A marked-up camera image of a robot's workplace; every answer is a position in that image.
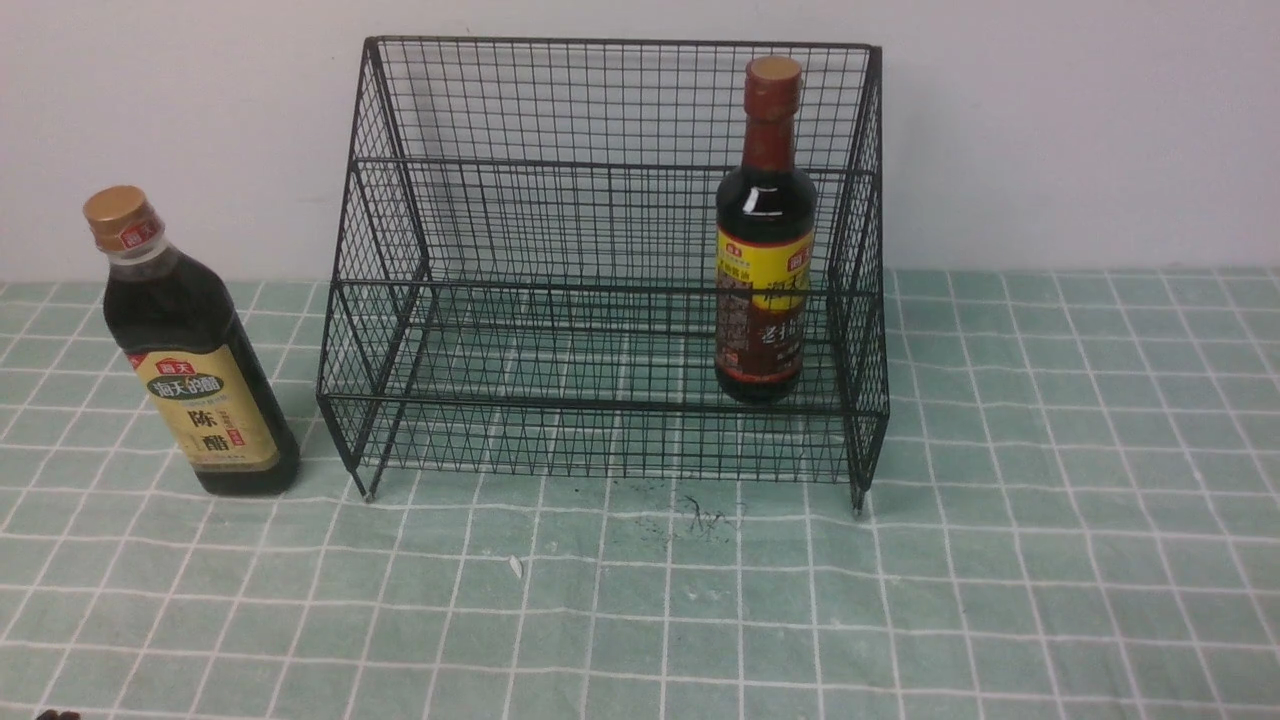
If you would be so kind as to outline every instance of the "vinegar bottle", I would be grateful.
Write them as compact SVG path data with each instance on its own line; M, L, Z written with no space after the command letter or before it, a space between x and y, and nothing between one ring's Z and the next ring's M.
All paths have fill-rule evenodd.
M212 270L169 243L146 195L109 187L84 218L110 273L106 327L205 491L275 495L298 473L298 443Z

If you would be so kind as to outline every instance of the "soy sauce bottle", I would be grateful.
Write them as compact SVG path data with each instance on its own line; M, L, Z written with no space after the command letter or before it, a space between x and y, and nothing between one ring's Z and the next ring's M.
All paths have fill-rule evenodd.
M804 363L805 297L795 291L809 290L818 192L795 167L800 74L785 56L746 65L742 164L716 192L716 286L783 291L717 297L716 379L740 402L782 400Z

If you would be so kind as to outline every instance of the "black wire rack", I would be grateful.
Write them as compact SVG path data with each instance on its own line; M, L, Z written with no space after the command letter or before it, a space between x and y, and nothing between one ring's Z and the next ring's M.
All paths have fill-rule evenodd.
M714 192L746 63L804 69L818 188L805 366L771 406L713 372ZM316 388L357 488L388 466L845 482L888 421L881 50L371 37Z

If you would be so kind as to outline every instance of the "dark liquid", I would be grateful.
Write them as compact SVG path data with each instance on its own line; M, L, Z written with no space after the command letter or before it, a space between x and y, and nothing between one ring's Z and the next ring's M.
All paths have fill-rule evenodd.
M745 210L756 190L750 213ZM744 165L721 181L716 191L716 222L728 234L760 245L786 245L813 229L818 191L800 170L760 170ZM721 389L739 402L764 405L786 397L800 372L777 382L742 382L716 366Z
M278 495L298 474L298 443L266 373L250 346L227 286L212 270L169 249L143 265L111 265L102 300L106 327L128 355L177 350L206 354L227 345L279 450L265 470L207 471L196 478L211 495Z

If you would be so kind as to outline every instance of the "white wall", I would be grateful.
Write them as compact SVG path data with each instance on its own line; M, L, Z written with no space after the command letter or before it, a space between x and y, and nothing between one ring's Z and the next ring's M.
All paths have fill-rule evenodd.
M376 33L881 44L890 264L1280 264L1275 0L6 0L0 279L101 278L118 182L228 278L325 275Z

